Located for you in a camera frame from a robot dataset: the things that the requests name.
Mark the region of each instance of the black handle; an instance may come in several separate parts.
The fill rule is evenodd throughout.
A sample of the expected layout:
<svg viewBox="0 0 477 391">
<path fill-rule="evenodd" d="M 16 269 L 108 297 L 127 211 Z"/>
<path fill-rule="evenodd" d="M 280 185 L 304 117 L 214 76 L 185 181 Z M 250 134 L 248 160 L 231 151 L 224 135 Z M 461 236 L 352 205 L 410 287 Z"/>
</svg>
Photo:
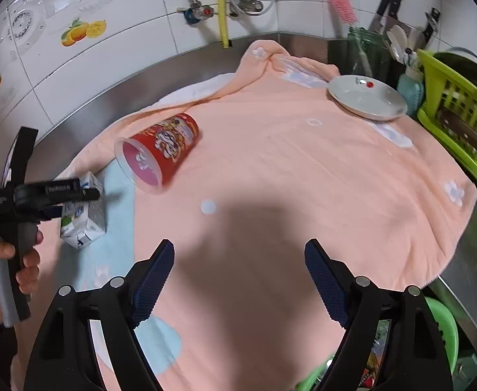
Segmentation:
<svg viewBox="0 0 477 391">
<path fill-rule="evenodd" d="M 398 18 L 399 6 L 401 6 L 402 0 L 391 0 L 391 7 L 389 7 L 389 16 L 392 18 Z"/>
<path fill-rule="evenodd" d="M 381 0 L 380 5 L 378 6 L 378 10 L 376 10 L 376 14 L 383 16 L 385 13 L 385 9 L 390 4 L 391 0 Z"/>
<path fill-rule="evenodd" d="M 0 225 L 0 239 L 16 249 L 13 258 L 0 259 L 0 309 L 5 328 L 10 328 L 31 315 L 27 296 L 20 291 L 16 273 L 23 266 L 23 256 L 36 243 L 37 232 L 37 225 L 32 223 Z"/>
<path fill-rule="evenodd" d="M 432 16 L 432 19 L 435 20 L 436 22 L 439 21 L 440 17 L 440 11 L 437 8 L 432 8 L 430 11 L 430 15 Z M 432 38 L 432 34 L 434 33 L 434 28 L 430 24 L 430 22 L 427 24 L 427 27 L 423 31 L 423 36 L 425 37 L 425 46 L 429 43 L 429 40 Z"/>
</svg>

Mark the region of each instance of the pink towel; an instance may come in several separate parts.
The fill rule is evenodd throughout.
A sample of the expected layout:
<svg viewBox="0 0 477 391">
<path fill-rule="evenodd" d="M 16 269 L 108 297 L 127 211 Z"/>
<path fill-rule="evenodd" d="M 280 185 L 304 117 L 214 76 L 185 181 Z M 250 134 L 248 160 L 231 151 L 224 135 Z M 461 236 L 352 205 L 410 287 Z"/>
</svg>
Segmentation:
<svg viewBox="0 0 477 391">
<path fill-rule="evenodd" d="M 153 312 L 182 339 L 179 357 L 158 376 L 166 391 L 290 389 L 343 334 L 305 268 L 309 239 L 355 276 L 403 290 L 443 271 L 474 208 L 475 186 L 419 124 L 354 116 L 327 90 L 282 79 L 287 60 L 325 80 L 338 75 L 256 41 L 224 88 L 124 117 L 62 174 L 99 171 L 114 158 L 117 137 L 181 111 L 203 132 L 169 189 L 135 196 L 135 260 L 163 238 L 176 250 Z M 42 230 L 45 281 L 57 260 L 58 223 Z M 22 367 L 50 294 L 43 287 L 34 296 L 33 317 L 18 328 Z M 119 389 L 100 365 L 108 389 Z"/>
</svg>

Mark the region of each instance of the green dish rack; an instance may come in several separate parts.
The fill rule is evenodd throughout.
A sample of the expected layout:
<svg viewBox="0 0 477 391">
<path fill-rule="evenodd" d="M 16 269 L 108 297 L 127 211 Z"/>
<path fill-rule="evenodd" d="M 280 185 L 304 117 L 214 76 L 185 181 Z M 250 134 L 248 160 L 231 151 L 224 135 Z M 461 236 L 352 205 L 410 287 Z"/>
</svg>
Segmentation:
<svg viewBox="0 0 477 391">
<path fill-rule="evenodd" d="M 448 110 L 477 134 L 477 87 L 432 53 L 419 51 L 419 57 L 425 69 L 426 100 L 418 110 L 418 120 L 477 180 L 477 151 L 469 144 L 471 139 L 456 134 L 442 121 Z"/>
</svg>

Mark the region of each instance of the kitchen knife handle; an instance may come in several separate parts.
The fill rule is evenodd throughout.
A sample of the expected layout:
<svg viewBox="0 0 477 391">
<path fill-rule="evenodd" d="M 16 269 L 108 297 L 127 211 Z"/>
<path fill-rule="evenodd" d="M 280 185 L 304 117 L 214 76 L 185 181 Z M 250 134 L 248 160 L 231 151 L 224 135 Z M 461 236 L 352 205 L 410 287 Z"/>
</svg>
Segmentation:
<svg viewBox="0 0 477 391">
<path fill-rule="evenodd" d="M 432 10 L 430 11 L 430 15 L 432 16 L 433 20 L 435 20 L 436 22 L 439 22 L 439 17 L 441 13 L 437 8 L 433 7 Z M 423 36 L 425 37 L 425 46 L 427 46 L 427 44 L 429 43 L 433 33 L 434 33 L 434 28 L 430 25 L 430 23 L 428 23 L 427 27 L 423 31 Z"/>
<path fill-rule="evenodd" d="M 391 0 L 391 7 L 389 7 L 389 16 L 392 18 L 398 18 L 399 6 L 401 6 L 402 0 Z"/>
<path fill-rule="evenodd" d="M 23 256 L 36 243 L 37 232 L 37 225 L 32 223 L 0 225 L 0 239 L 16 249 L 13 258 L 0 259 L 0 309 L 5 328 L 10 328 L 31 315 L 27 296 L 20 291 L 16 273 L 23 267 Z"/>
<path fill-rule="evenodd" d="M 383 14 L 385 13 L 385 9 L 390 4 L 390 2 L 391 0 L 381 0 L 380 5 L 378 6 L 378 10 L 376 10 L 376 14 L 383 16 Z"/>
<path fill-rule="evenodd" d="M 441 124 L 451 131 L 453 131 L 459 138 L 466 141 L 469 145 L 474 147 L 477 151 L 477 132 L 474 131 L 469 125 L 463 122 L 457 114 L 451 112 L 449 109 L 443 106 L 443 102 L 440 103 L 438 108 L 439 121 Z"/>
</svg>

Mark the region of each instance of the knife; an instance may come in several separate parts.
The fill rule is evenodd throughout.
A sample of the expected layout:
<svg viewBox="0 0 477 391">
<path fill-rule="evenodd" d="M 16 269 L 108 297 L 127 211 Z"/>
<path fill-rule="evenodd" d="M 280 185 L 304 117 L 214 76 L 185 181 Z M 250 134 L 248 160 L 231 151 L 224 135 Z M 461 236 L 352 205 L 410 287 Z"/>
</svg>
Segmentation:
<svg viewBox="0 0 477 391">
<path fill-rule="evenodd" d="M 434 7 L 430 11 L 430 14 L 425 13 L 425 16 L 427 16 L 428 20 L 427 27 L 423 31 L 423 36 L 425 37 L 425 46 L 427 46 L 427 44 L 429 43 L 432 34 L 438 33 L 438 22 L 440 14 L 441 13 L 439 12 L 439 10 Z"/>
<path fill-rule="evenodd" d="M 383 34 L 385 35 L 387 31 L 391 30 L 394 25 L 398 25 L 402 30 L 404 30 L 407 37 L 411 34 L 411 27 L 405 25 L 403 22 L 398 20 L 398 10 L 401 6 L 402 0 L 391 0 L 391 5 L 389 6 L 389 14 L 387 16 L 387 21 L 385 23 L 385 28 L 383 29 Z"/>
<path fill-rule="evenodd" d="M 454 132 L 459 138 L 468 143 L 477 151 L 477 132 L 474 131 L 469 125 L 463 122 L 457 114 L 451 112 L 449 109 L 443 106 L 441 101 L 438 107 L 440 122 Z"/>
<path fill-rule="evenodd" d="M 401 6 L 402 0 L 391 0 L 391 7 L 389 7 L 389 16 L 392 18 L 398 18 L 399 6 Z"/>
<path fill-rule="evenodd" d="M 385 13 L 385 9 L 387 8 L 387 6 L 391 3 L 391 0 L 381 0 L 380 1 L 380 5 L 378 6 L 378 10 L 376 10 L 376 14 L 374 15 L 374 17 L 372 18 L 372 21 L 369 25 L 369 29 L 368 31 L 371 31 L 371 32 L 376 32 L 376 33 L 380 33 L 381 31 L 381 18 L 383 16 L 383 14 Z"/>
</svg>

